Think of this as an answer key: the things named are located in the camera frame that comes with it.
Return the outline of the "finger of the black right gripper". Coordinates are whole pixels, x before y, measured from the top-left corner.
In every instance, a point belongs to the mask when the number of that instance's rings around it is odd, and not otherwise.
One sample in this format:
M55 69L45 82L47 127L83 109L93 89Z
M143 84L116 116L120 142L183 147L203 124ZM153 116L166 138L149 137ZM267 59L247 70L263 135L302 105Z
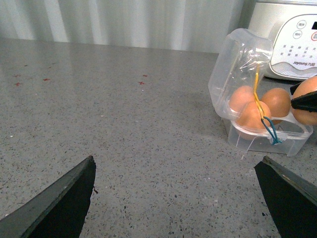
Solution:
M290 87L290 93L291 93L291 94L294 94L295 91L296 91L296 89L301 85L301 83L302 83L302 82L299 82L299 83L297 83L297 84L292 85L292 86Z
M317 92L313 91L305 95L299 96L291 100L293 109L303 111L316 111L317 110Z

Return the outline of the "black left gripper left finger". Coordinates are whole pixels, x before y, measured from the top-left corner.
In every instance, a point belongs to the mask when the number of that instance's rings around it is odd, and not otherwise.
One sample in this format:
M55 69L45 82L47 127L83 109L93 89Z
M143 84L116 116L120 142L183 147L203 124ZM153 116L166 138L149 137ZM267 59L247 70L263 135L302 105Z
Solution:
M78 238L94 189L96 163L89 156L0 221L2 238Z

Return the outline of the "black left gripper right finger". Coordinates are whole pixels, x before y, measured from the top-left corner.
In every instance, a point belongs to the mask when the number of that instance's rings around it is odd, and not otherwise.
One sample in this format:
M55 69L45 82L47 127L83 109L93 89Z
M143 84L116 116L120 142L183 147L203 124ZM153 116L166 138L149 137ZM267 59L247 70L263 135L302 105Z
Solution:
M282 238L317 236L317 187L265 156L256 175Z

